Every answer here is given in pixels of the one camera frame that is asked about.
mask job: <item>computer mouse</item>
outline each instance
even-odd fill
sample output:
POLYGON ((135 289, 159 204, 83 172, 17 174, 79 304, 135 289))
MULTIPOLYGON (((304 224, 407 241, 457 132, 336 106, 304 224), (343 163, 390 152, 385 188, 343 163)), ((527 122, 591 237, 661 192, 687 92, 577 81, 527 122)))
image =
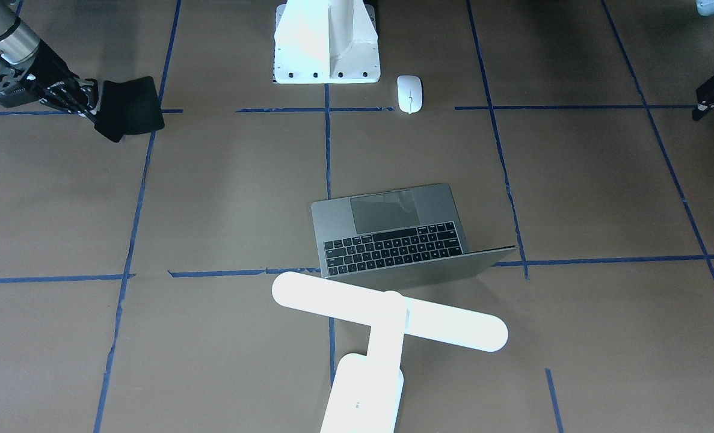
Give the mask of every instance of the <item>computer mouse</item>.
POLYGON ((420 110, 423 104, 423 89, 417 76, 397 77, 397 101, 400 110, 413 113, 420 110))

